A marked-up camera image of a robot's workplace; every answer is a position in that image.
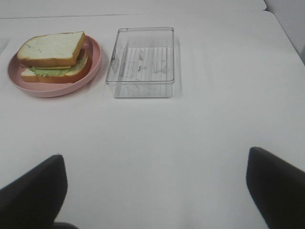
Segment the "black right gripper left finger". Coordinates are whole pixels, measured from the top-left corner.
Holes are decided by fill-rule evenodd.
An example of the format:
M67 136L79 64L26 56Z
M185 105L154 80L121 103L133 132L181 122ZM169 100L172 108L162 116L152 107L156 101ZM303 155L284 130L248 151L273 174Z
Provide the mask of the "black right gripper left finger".
M50 156L0 190L0 227L51 229L67 189L63 156Z

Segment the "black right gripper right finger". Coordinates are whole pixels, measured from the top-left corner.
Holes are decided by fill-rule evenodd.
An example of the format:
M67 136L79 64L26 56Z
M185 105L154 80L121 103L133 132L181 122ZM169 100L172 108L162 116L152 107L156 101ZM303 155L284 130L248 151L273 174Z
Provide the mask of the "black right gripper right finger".
M305 227L305 173L260 147L251 147L246 185L270 229Z

